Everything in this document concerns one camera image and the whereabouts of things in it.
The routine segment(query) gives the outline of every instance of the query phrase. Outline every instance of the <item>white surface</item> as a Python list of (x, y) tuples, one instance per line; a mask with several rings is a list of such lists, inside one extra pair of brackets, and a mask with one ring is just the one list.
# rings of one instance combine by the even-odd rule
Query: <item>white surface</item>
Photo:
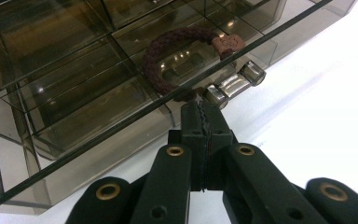
[[(247, 107), (249, 97), (254, 96), (253, 100), (262, 105), (278, 92), (290, 89), (298, 77), (310, 78), (302, 93), (272, 105), (279, 108), (279, 114), (265, 115), (275, 118), (267, 128), (247, 133), (247, 113), (256, 110)], [(358, 2), (347, 17), (271, 66), (265, 83), (231, 101), (223, 113), (240, 141), (261, 147), (300, 187), (312, 178), (325, 176), (358, 192)], [(155, 148), (164, 141), (157, 141)], [(153, 148), (142, 151), (107, 175), (132, 181), (150, 168), (155, 153)], [(0, 214), (0, 223), (64, 223), (84, 190), (39, 217)], [(197, 224), (228, 223), (221, 193), (192, 193), (189, 219), (189, 223)]]

